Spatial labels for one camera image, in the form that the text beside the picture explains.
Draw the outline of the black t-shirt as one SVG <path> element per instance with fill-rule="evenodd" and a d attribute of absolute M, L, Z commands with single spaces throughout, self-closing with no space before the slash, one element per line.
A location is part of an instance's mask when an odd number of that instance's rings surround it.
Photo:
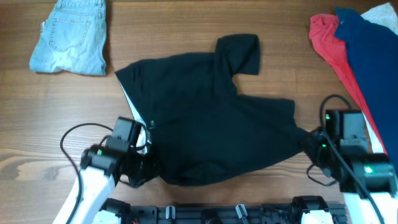
<path fill-rule="evenodd" d="M 263 169 L 300 152 L 306 131 L 295 103 L 238 93 L 236 74 L 257 75 L 255 34 L 218 39 L 214 52 L 134 62 L 116 76 L 146 124 L 168 184 L 199 186 Z"/>

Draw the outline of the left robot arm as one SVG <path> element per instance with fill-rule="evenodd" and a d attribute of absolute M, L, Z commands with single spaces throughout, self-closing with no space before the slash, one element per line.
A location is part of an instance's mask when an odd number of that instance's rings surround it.
<path fill-rule="evenodd" d="M 138 188 L 160 172 L 159 162 L 151 155 L 99 145 L 83 152 L 80 166 L 72 190 L 54 223 L 92 223 L 122 175 L 128 177 L 130 187 Z"/>

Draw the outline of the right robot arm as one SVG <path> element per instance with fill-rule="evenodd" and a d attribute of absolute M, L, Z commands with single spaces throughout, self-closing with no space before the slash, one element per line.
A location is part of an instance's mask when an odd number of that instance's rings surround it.
<path fill-rule="evenodd" d="M 308 134 L 300 148 L 337 184 L 353 223 L 397 223 L 397 176 L 387 155 L 370 153 L 363 130 Z"/>

